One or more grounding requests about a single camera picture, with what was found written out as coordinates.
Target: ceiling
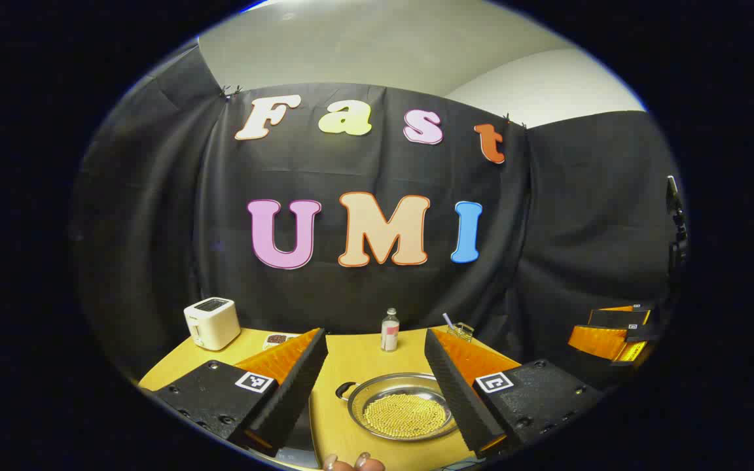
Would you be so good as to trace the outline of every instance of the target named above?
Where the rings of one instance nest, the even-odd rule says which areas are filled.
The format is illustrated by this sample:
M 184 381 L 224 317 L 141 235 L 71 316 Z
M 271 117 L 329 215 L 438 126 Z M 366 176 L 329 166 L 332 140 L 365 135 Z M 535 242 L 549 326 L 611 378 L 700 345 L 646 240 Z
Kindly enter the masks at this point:
M 200 36 L 221 86 L 347 82 L 437 96 L 503 63 L 571 47 L 481 0 L 273 0 Z

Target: blue letter i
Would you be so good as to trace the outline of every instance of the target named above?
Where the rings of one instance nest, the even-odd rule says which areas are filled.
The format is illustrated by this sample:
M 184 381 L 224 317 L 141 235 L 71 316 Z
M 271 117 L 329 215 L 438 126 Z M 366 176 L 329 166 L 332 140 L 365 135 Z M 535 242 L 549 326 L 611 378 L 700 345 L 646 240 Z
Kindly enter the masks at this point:
M 482 205 L 470 201 L 456 203 L 458 213 L 458 244 L 456 251 L 450 256 L 454 263 L 469 263 L 479 257 L 476 250 L 476 229 L 478 229 L 479 215 Z

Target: black fabric backdrop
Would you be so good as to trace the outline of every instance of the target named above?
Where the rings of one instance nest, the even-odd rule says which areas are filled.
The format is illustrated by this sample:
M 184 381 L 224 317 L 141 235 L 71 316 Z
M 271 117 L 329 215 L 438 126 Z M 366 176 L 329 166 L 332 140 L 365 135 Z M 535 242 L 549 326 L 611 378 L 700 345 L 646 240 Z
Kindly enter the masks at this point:
M 234 134 L 252 99 L 302 96 L 261 139 Z M 371 106 L 365 136 L 327 134 L 327 105 Z M 402 134 L 404 113 L 434 111 L 444 139 Z M 487 161 L 473 126 L 503 135 L 504 164 Z M 599 358 L 566 345 L 592 307 L 662 295 L 673 224 L 668 146 L 646 113 L 585 116 L 527 130 L 449 99 L 368 84 L 291 84 L 224 96 L 198 48 L 180 51 L 138 84 L 96 134 L 75 189 L 73 239 L 81 300 L 122 371 L 141 377 L 187 335 L 182 309 L 236 301 L 249 328 L 376 332 L 387 307 L 401 328 L 476 328 L 498 351 L 544 356 L 603 387 Z M 403 196 L 431 200 L 421 266 L 344 268 L 348 191 L 374 194 L 386 217 Z M 293 249 L 293 200 L 317 200 L 314 256 L 303 268 L 264 265 L 251 249 L 251 200 L 281 203 L 276 246 Z M 479 259 L 450 260 L 460 200 L 481 203 Z

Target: stainless steel plate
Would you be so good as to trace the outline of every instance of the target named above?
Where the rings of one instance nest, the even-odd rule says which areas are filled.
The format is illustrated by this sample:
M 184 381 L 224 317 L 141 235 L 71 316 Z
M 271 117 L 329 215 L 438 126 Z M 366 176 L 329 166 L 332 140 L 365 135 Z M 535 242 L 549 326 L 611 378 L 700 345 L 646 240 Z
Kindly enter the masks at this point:
M 396 440 L 399 442 L 419 442 L 422 440 L 430 440 L 432 438 L 439 438 L 439 436 L 445 436 L 448 433 L 456 429 L 456 421 L 452 417 L 452 412 L 446 400 L 438 387 L 438 381 L 435 376 L 425 375 L 423 373 L 395 373 L 394 375 L 378 376 L 374 379 L 369 379 L 353 390 L 348 399 L 345 399 L 342 394 L 357 383 L 348 382 L 341 385 L 337 391 L 337 396 L 342 400 L 348 401 L 348 413 L 360 427 L 367 430 L 373 435 L 380 436 L 389 440 Z M 365 420 L 365 409 L 371 405 L 377 399 L 383 397 L 392 396 L 392 394 L 410 394 L 411 396 L 418 396 L 428 400 L 434 400 L 438 405 L 444 409 L 446 419 L 442 426 L 438 429 L 421 436 L 411 436 L 411 438 L 401 438 L 400 436 L 388 436 L 379 432 L 373 427 L 368 425 L 368 421 Z

